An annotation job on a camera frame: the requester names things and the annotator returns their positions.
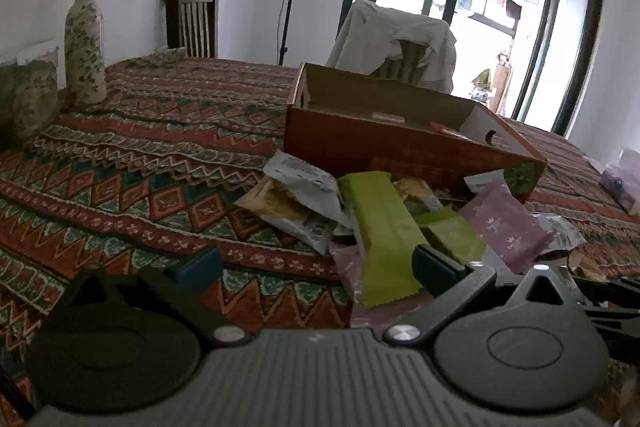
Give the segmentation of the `dark wooden chair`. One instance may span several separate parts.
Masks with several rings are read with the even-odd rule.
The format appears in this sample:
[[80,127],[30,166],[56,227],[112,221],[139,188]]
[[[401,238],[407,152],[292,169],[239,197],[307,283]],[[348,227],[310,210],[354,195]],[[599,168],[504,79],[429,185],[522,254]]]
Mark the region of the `dark wooden chair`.
[[218,57],[219,0],[164,0],[169,49],[190,57]]

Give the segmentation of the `chair with draped cloth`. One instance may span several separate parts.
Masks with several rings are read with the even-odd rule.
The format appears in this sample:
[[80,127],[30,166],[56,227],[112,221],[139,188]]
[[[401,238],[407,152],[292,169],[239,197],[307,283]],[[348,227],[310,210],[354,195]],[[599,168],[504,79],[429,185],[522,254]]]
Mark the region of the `chair with draped cloth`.
[[388,58],[373,73],[373,76],[417,86],[425,72],[432,50],[428,46],[409,41],[401,41],[400,49],[401,57]]

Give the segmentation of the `patterned tablecloth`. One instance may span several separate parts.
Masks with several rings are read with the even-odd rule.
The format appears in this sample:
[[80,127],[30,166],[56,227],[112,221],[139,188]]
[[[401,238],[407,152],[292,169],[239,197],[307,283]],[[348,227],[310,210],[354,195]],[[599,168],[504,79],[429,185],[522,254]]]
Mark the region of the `patterned tablecloth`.
[[[586,317],[548,265],[513,273],[419,347],[383,334],[433,297],[368,308],[363,252],[334,222],[320,255],[235,202],[265,178],[299,70],[188,58],[108,70],[107,98],[1,156],[1,282],[43,314],[21,333],[35,426],[595,426],[608,363],[577,346]],[[200,298],[252,335],[202,347],[137,281],[217,246]]]

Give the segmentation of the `beige draped garment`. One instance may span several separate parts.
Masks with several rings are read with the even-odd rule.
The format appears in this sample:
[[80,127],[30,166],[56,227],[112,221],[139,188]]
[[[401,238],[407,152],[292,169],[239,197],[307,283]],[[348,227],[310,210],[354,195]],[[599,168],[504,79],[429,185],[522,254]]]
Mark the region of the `beige draped garment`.
[[419,76],[410,82],[442,93],[454,90],[456,37],[443,20],[356,0],[338,32],[326,64],[371,75],[386,61],[404,57],[402,46],[419,47]]

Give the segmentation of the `small green snack packet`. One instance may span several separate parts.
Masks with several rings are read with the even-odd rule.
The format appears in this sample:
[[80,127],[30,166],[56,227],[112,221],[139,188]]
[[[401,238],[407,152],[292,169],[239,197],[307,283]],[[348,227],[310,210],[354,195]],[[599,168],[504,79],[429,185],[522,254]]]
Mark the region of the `small green snack packet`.
[[413,219],[427,243],[460,265],[483,259],[487,247],[484,239],[451,207],[424,212]]

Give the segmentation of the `grey white snack packet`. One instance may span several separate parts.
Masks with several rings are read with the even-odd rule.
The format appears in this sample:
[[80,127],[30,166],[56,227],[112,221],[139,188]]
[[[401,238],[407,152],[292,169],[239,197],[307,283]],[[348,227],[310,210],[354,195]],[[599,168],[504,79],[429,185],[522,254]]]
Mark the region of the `grey white snack packet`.
[[346,229],[352,229],[337,181],[329,173],[282,150],[267,161],[264,173],[283,184],[299,204]]

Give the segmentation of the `purple tissue pack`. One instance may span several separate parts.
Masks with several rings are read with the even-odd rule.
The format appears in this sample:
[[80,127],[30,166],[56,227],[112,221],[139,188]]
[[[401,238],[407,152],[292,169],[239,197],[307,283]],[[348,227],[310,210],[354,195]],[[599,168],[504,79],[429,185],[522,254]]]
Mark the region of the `purple tissue pack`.
[[616,165],[606,165],[600,184],[629,216],[638,217],[640,210],[638,150],[624,147]]

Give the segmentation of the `white floral vase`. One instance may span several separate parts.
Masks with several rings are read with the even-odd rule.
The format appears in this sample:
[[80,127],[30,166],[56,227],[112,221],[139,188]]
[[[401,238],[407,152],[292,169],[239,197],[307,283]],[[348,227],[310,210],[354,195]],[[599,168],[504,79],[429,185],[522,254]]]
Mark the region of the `white floral vase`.
[[103,15],[96,0],[74,0],[64,31],[66,87],[75,105],[86,107],[106,98]]

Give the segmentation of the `red cardboard box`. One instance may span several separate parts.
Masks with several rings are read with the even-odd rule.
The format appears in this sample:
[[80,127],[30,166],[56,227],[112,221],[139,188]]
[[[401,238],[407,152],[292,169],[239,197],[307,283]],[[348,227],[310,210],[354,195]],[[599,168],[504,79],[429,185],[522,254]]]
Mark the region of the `red cardboard box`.
[[450,188],[502,171],[520,202],[548,165],[507,121],[474,101],[309,63],[288,99],[283,148],[337,178],[376,170]]

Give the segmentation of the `pink snack packet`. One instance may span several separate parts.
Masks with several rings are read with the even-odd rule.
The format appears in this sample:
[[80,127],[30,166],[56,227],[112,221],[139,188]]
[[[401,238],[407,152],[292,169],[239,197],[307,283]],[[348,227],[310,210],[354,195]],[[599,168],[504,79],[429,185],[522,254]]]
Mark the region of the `pink snack packet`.
[[459,213],[513,273],[526,272],[553,241],[554,233],[539,224],[503,179],[491,181]]

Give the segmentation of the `long green snack packet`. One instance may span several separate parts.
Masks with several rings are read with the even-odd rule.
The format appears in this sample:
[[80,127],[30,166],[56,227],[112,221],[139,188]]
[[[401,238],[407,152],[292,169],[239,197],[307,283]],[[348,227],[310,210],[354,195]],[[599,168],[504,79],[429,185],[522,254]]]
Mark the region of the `long green snack packet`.
[[363,306],[378,307],[416,295],[421,284],[413,275],[411,259],[425,239],[390,175],[382,171],[346,174],[338,186],[355,220],[363,252]]

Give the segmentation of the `brown cookie snack packet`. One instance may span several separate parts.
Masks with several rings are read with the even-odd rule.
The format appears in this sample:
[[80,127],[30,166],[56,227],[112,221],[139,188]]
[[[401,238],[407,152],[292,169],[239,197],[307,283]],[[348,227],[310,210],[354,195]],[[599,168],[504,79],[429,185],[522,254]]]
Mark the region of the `brown cookie snack packet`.
[[320,255],[329,250],[334,222],[297,202],[282,183],[269,176],[240,197],[235,205],[255,213],[268,225],[299,239]]

